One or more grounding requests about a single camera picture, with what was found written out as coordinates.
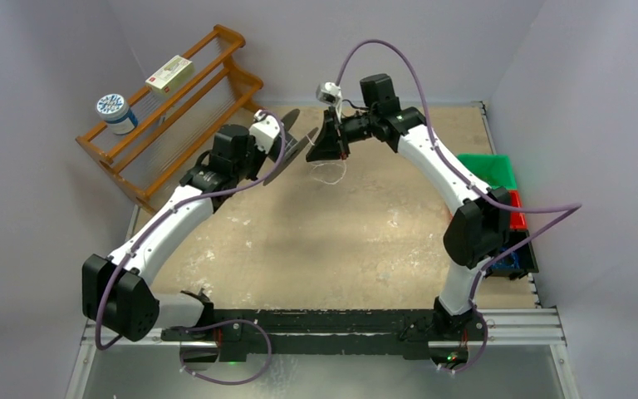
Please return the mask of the black perforated cable spool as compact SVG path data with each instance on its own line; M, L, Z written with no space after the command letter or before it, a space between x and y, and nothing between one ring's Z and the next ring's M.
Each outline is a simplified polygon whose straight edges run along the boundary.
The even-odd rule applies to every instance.
M308 131L300 139L292 134L292 127L301 115L299 108L291 109L281 117L280 121L268 116L265 121L269 121L273 127L284 129L284 134L278 133L272 141L272 146L266 150L267 158L273 163L272 170L263 180L263 185L273 182L301 153L309 146L317 135L318 128Z

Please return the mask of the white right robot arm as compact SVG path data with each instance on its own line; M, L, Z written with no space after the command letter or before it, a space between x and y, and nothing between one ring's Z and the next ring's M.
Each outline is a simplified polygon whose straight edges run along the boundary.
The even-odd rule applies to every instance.
M441 337L455 337L474 316L484 266L509 239L511 195L471 175L442 146L422 111L401 106L388 75L365 77L360 86L364 105L351 116L341 113L344 99L336 83L318 86L316 97L328 108L306 160L344 160L352 143L375 138L408 160L439 191L451 214L443 236L450 265L434 301L433 326Z

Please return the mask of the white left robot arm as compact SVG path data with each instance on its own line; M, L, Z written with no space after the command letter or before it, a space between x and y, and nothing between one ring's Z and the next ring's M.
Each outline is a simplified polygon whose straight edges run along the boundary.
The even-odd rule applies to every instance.
M213 304L202 293L158 296L151 285L174 251L233 195L266 184L289 162L292 125L265 115L250 126L222 126L170 198L110 254L92 254L81 270L83 314L96 347L139 341L155 328L182 328L203 340L214 329Z

